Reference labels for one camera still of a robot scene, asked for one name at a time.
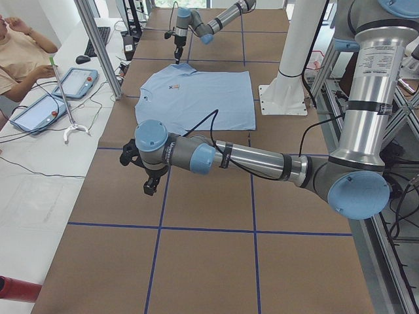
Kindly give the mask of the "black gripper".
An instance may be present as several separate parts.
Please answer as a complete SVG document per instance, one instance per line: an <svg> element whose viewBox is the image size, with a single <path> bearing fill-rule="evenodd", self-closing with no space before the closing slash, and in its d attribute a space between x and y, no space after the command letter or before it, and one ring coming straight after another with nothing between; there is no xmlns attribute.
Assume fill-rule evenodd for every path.
<svg viewBox="0 0 419 314"><path fill-rule="evenodd" d="M174 43L176 45L174 60L176 63L179 63L182 57L182 48L184 47L184 36L175 35L174 37Z"/></svg>
<svg viewBox="0 0 419 314"><path fill-rule="evenodd" d="M169 166L163 163L149 164L142 162L142 166L148 174L149 178L143 185L143 191L148 196L153 196L160 182L160 178L167 174Z"/></svg>

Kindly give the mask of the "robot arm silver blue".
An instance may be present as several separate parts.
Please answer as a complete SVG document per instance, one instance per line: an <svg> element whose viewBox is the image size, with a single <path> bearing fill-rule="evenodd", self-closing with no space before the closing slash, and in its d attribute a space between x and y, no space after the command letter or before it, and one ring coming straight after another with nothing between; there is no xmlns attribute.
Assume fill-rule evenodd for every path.
<svg viewBox="0 0 419 314"><path fill-rule="evenodd" d="M255 9L256 1L241 0L236 1L229 8L222 11L216 17L208 22L204 22L197 10L185 7L179 7L175 27L167 31L165 39L174 37L175 51L174 61L179 64L183 54L183 49L187 42L187 33L189 30L196 35L204 44L209 44L216 33L220 32L229 23L239 16L250 13Z"/></svg>
<svg viewBox="0 0 419 314"><path fill-rule="evenodd" d="M390 189L380 150L406 46L418 36L417 1L339 1L333 46L357 56L338 147L328 158L291 156L186 133L145 120L124 147L156 192L172 166L207 174L238 167L272 181L291 181L317 194L337 213L363 220L385 208Z"/></svg>

